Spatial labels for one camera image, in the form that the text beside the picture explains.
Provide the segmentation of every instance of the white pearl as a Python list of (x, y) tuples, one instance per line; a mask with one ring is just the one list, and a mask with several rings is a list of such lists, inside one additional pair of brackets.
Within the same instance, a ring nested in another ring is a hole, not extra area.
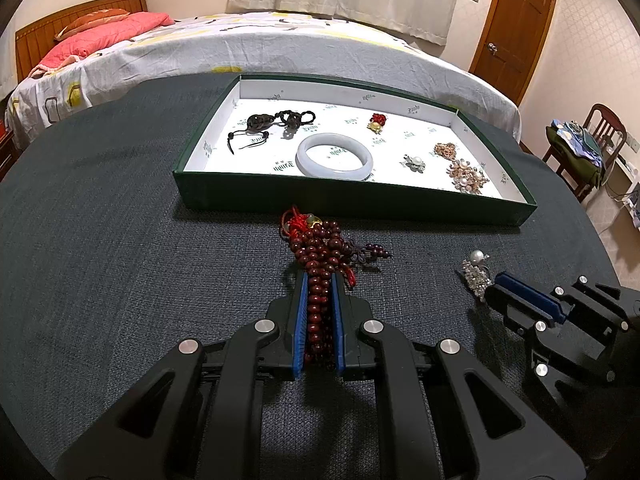
[(484, 253), (480, 249), (471, 251), (471, 254), (469, 254), (469, 261), (474, 264), (479, 264), (480, 262), (484, 261)]

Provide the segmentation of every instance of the orange pillow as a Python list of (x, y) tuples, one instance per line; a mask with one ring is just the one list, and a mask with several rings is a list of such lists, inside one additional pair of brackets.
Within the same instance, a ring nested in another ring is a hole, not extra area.
[(69, 23), (55, 35), (54, 39), (56, 41), (62, 41), (83, 30), (104, 25), (105, 23), (119, 22), (120, 20), (124, 20), (128, 15), (129, 12), (124, 9), (96, 10)]

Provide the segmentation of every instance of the door panel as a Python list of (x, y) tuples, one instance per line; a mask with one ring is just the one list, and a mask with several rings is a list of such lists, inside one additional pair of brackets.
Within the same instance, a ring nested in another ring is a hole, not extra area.
[(497, 0), (473, 73), (516, 101), (537, 63), (554, 1)]

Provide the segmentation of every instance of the white bracelet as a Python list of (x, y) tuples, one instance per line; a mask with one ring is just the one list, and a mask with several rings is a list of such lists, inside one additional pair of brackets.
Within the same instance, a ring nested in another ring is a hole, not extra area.
[[(357, 170), (332, 170), (311, 160), (306, 150), (314, 146), (337, 146), (357, 156), (362, 167)], [(373, 169), (373, 157), (370, 151), (351, 137), (339, 134), (315, 134), (300, 142), (296, 152), (296, 164), (306, 176), (318, 176), (321, 178), (338, 178), (340, 180), (364, 180)]]

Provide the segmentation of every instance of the door frame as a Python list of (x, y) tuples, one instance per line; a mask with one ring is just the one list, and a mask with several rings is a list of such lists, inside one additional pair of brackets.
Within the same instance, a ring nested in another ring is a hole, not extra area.
[[(491, 5), (489, 6), (489, 13), (486, 16), (486, 21), (484, 22), (484, 29), (482, 30), (482, 35), (480, 36), (480, 41), (478, 43), (478, 47), (476, 47), (476, 53), (474, 54), (473, 61), (471, 62), (471, 66), (469, 67), (469, 72), (474, 73), (476, 71), (476, 67), (478, 66), (478, 62), (480, 61), (480, 55), (484, 49), (484, 44), (486, 43), (486, 39), (489, 36), (489, 29), (491, 28), (492, 21), (494, 20), (495, 9), (498, 6), (498, 0), (491, 0)], [(556, 0), (551, 0), (549, 3), (549, 14), (546, 17), (545, 28), (542, 31), (542, 37), (540, 38), (540, 44), (536, 50), (536, 55), (533, 57), (533, 62), (531, 64), (531, 68), (529, 69), (529, 73), (527, 74), (527, 78), (524, 81), (524, 86), (520, 91), (520, 95), (515, 101), (516, 106), (520, 106), (522, 99), (524, 97), (527, 88), (529, 87), (529, 83), (531, 83), (531, 78), (533, 77), (533, 73), (536, 70), (536, 66), (538, 65), (538, 61), (540, 60), (540, 54), (542, 54), (542, 49), (545, 46), (546, 35), (549, 32), (549, 27), (551, 27), (551, 20), (554, 16), (554, 10), (556, 8)]]

